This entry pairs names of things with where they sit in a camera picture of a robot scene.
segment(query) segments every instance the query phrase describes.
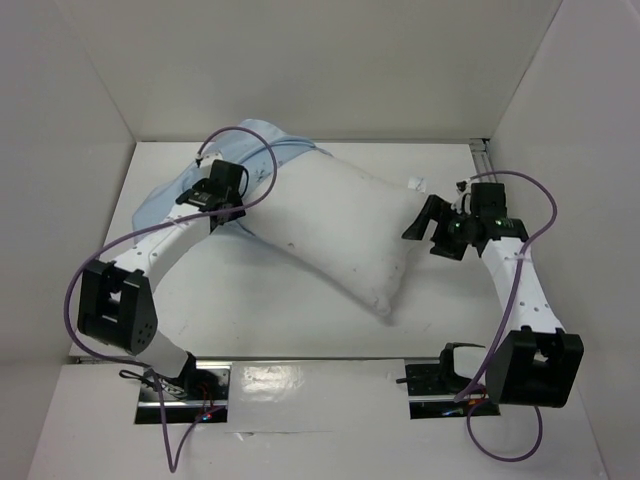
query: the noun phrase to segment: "wall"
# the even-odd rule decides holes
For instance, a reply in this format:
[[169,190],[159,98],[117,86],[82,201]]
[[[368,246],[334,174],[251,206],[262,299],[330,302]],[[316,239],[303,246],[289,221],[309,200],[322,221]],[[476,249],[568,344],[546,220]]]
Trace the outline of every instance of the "wall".
[[560,0],[56,0],[134,135],[486,137]]
[[[640,469],[639,0],[564,0],[491,141],[497,168],[556,195],[558,224],[534,248],[553,308],[583,337],[579,387],[612,479]],[[515,212],[548,217],[510,182]]]
[[66,282],[104,238],[134,143],[53,1],[5,2],[0,60],[0,477],[13,480],[69,350]]

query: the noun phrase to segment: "blue cloth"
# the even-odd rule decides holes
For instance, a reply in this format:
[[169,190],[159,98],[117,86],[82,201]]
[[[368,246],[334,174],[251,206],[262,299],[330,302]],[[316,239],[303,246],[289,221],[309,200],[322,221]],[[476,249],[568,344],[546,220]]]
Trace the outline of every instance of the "blue cloth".
[[[278,168],[311,150],[329,154],[316,147],[308,138],[288,135],[263,120],[244,120],[240,126],[253,130],[269,143],[276,155]],[[231,131],[223,134],[219,140],[206,148],[204,155],[213,152],[220,152],[227,162],[245,166],[249,172],[245,195],[253,192],[273,173],[273,163],[266,147],[257,138],[245,132]],[[175,180],[156,187],[133,214],[133,229],[140,230],[160,223],[175,205],[176,198],[203,177],[202,171],[193,162]]]

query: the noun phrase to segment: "robotic arm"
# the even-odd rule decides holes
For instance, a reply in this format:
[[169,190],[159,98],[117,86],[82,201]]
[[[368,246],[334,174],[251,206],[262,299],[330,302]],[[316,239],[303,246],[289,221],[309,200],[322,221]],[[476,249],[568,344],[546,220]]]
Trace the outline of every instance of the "robotic arm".
[[[200,168],[210,169],[208,178],[182,194],[164,222],[242,206],[239,189],[244,167],[215,158],[207,160]],[[219,225],[244,215],[239,211],[176,223],[150,233],[111,262],[93,260],[82,274],[78,330],[125,350],[186,393],[194,392],[199,384],[215,392],[215,376],[198,370],[195,357],[158,330],[152,295],[164,275],[191,247]]]
[[[545,298],[529,251],[521,255],[529,237],[522,221],[507,216],[504,185],[460,182],[457,187],[454,204],[429,195],[402,238],[422,240],[429,222],[435,221],[432,254],[461,260],[471,245],[487,266],[502,309],[510,312],[500,343],[486,364],[491,401],[562,407],[584,353],[580,336],[565,333]],[[522,271],[510,302],[519,260]],[[477,345],[448,344],[441,365],[448,368],[444,375],[449,383],[466,386],[485,354]]]

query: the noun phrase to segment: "paper tag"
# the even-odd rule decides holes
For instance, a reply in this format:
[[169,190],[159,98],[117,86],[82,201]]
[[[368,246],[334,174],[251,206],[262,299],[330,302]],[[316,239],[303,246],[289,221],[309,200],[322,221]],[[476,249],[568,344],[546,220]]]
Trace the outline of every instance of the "paper tag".
[[409,177],[407,188],[416,192],[427,193],[427,181],[423,177]]

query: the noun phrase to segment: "white pillow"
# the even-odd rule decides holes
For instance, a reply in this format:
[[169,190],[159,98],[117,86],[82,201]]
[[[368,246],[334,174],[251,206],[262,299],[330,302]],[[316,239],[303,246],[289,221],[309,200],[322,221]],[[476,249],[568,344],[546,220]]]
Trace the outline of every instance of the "white pillow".
[[[262,182],[245,203],[264,193]],[[403,240],[425,197],[311,151],[278,170],[276,187],[240,224],[338,282],[381,316],[391,313],[405,259]]]

